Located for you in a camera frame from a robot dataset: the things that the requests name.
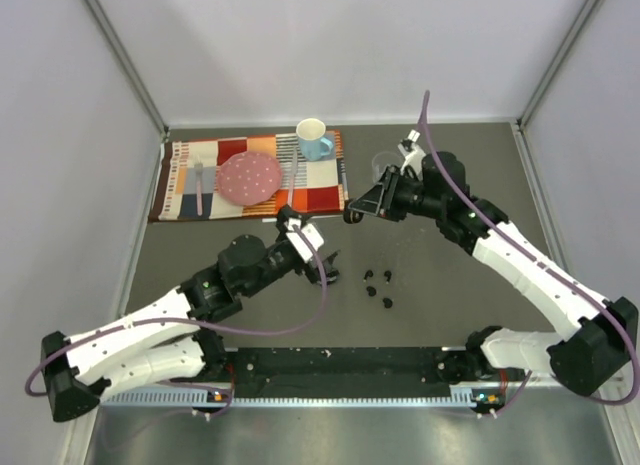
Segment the glossy black earbud charging case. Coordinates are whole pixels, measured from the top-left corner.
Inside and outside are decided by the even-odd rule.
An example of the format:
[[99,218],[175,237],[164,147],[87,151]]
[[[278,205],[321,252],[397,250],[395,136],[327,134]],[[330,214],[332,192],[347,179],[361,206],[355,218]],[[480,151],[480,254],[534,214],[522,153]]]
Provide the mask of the glossy black earbud charging case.
[[364,215],[359,211],[345,210],[343,213],[343,220],[348,225],[359,224],[364,218]]

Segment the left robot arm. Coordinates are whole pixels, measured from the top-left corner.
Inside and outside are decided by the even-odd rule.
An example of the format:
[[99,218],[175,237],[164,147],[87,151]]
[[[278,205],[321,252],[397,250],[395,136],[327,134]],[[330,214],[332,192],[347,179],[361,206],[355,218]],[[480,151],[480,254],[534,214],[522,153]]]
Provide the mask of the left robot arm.
[[64,423],[111,397],[163,381],[216,381],[226,372],[222,321],[290,272],[328,292],[339,272],[312,230],[285,232],[270,246],[241,235],[216,262],[153,303],[94,330],[42,339],[42,377],[52,419]]

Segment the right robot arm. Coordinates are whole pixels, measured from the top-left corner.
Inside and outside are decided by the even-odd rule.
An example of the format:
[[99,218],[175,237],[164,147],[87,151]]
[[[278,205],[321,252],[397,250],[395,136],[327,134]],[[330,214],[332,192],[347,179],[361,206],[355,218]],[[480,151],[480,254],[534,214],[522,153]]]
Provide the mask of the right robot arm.
[[509,282],[553,327],[541,333],[489,326],[471,334],[466,365],[474,378],[487,381],[517,368],[549,374],[589,397],[631,361],[639,321],[632,302],[580,285],[537,250],[502,210],[471,194],[454,154],[427,155],[421,168],[387,167],[368,192],[348,203],[346,222],[365,215],[434,220],[445,239]]

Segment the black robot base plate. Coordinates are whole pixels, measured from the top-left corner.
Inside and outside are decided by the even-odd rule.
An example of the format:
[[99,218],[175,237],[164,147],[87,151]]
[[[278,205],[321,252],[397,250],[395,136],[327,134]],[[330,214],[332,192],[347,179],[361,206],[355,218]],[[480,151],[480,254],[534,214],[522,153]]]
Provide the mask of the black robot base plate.
[[246,399],[444,397],[479,379],[465,352],[437,347],[240,348],[228,362]]

